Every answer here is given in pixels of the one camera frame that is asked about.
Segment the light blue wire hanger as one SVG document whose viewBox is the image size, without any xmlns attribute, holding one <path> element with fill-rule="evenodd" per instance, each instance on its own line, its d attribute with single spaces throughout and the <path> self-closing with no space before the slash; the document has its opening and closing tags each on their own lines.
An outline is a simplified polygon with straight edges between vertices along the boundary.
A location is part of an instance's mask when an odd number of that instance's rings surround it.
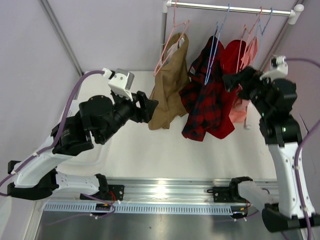
<svg viewBox="0 0 320 240">
<path fill-rule="evenodd" d="M 229 12 L 230 12 L 230 8 L 231 5 L 228 4 L 228 8 L 227 8 L 227 12 L 226 15 L 224 17 L 223 22 L 221 23 L 221 25 L 219 25 L 219 22 L 216 23 L 216 29 L 215 29 L 215 34 L 212 38 L 212 43 L 211 43 L 211 47 L 210 47 L 210 54 L 209 54 L 209 59 L 208 59 L 208 64 L 207 64 L 207 69 L 206 69 L 206 74 L 205 74 L 205 79 L 204 79 L 204 85 L 206 86 L 209 82 L 209 77 L 211 75 L 211 71 L 212 71 L 212 67 L 215 61 L 215 57 L 217 54 L 217 49 L 218 49 L 218 45 L 220 42 L 220 36 L 221 36 L 221 32 L 223 30 L 224 24 L 228 18 Z"/>
</svg>

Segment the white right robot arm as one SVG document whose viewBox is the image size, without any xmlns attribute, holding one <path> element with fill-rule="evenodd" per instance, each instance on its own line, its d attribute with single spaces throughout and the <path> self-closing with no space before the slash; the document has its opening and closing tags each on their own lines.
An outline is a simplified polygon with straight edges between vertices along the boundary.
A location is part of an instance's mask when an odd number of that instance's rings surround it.
<svg viewBox="0 0 320 240">
<path fill-rule="evenodd" d="M 305 137 L 291 115 L 298 97 L 296 84 L 281 73 L 262 73 L 250 66 L 222 79 L 228 92 L 240 87 L 238 96 L 251 101 L 260 114 L 259 129 L 274 163 L 278 195 L 272 196 L 248 176 L 235 177 L 228 186 L 214 186 L 208 192 L 216 203 L 253 204 L 271 233 L 305 228 L 310 234 L 319 226 L 320 215 L 310 200 L 304 177 Z"/>
</svg>

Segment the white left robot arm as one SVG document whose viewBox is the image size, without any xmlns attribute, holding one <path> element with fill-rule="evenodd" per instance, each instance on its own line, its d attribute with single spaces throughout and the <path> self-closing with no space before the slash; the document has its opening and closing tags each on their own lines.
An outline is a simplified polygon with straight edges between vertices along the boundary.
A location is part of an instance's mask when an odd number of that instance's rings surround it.
<svg viewBox="0 0 320 240">
<path fill-rule="evenodd" d="M 67 193 L 78 194 L 81 200 L 109 200 L 105 175 L 68 175 L 57 171 L 57 166 L 94 145 L 104 145 L 129 120 L 148 123 L 158 105 L 142 91 L 133 94 L 133 99 L 111 95 L 95 95 L 81 102 L 78 112 L 61 120 L 35 155 L 22 162 L 10 161 L 12 182 L 7 185 L 7 195 L 34 201 Z"/>
</svg>

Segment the red plaid skirt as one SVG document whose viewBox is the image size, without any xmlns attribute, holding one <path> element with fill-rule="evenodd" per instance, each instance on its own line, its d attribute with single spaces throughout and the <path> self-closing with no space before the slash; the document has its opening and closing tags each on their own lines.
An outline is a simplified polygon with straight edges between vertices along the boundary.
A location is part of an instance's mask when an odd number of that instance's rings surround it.
<svg viewBox="0 0 320 240">
<path fill-rule="evenodd" d="M 219 62 L 212 66 L 209 82 L 205 85 L 208 60 L 210 56 L 211 36 L 199 56 L 192 62 L 187 75 L 190 83 L 180 92 L 180 98 L 188 113 L 187 122 L 182 130 L 186 139 L 202 142 L 206 133 L 218 128 L 221 122 L 222 105 L 219 100 L 221 70 Z"/>
</svg>

